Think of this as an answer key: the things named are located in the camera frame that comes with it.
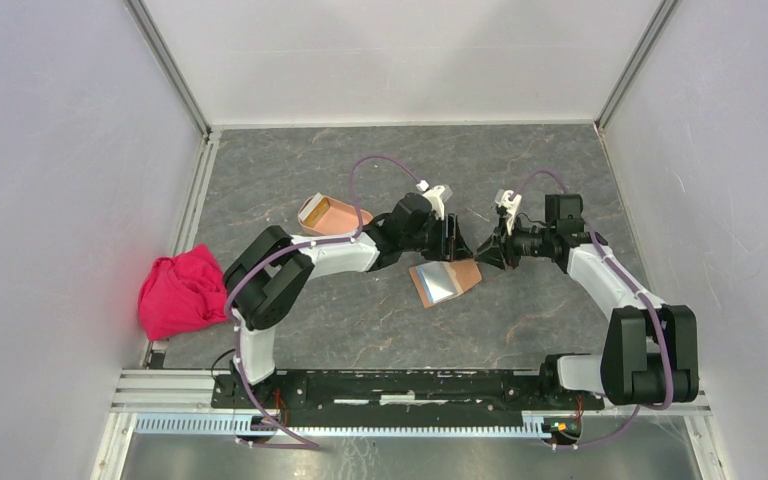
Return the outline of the tan leather card holder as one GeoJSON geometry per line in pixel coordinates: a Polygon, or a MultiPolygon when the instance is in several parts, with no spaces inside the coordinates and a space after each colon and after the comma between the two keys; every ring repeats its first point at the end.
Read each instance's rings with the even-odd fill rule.
{"type": "Polygon", "coordinates": [[[427,262],[411,267],[409,274],[425,308],[457,298],[482,280],[478,263],[472,259],[427,262]]]}

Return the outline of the pink oval tray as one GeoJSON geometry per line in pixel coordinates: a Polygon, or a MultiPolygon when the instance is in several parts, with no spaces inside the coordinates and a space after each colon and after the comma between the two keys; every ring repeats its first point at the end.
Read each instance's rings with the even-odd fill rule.
{"type": "Polygon", "coordinates": [[[303,202],[297,220],[307,236],[347,237],[373,219],[373,215],[364,209],[360,213],[362,222],[358,221],[353,205],[316,193],[303,202]]]}

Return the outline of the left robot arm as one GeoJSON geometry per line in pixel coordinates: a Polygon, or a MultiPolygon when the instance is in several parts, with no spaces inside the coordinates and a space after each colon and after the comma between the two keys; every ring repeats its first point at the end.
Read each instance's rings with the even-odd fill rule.
{"type": "Polygon", "coordinates": [[[224,310],[235,337],[232,368],[240,375],[238,397],[255,408],[272,399],[275,330],[308,281],[378,271],[405,253],[444,263],[472,258],[456,215],[444,207],[430,194],[408,193],[391,211],[347,233],[298,236],[277,225],[262,231],[223,276],[224,310]]]}

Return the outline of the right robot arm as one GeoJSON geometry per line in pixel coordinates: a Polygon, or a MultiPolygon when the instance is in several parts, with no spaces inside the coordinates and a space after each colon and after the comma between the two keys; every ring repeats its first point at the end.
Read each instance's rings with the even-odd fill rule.
{"type": "Polygon", "coordinates": [[[524,257],[549,259],[608,321],[601,353],[546,357],[537,382],[540,400],[562,408],[578,392],[589,392],[614,405],[665,409],[694,401],[699,393],[694,312],[666,303],[621,265],[584,219],[580,195],[546,195],[544,218],[532,226],[523,222],[521,200],[511,190],[498,192],[499,223],[478,248],[476,261],[513,269],[524,257]]]}

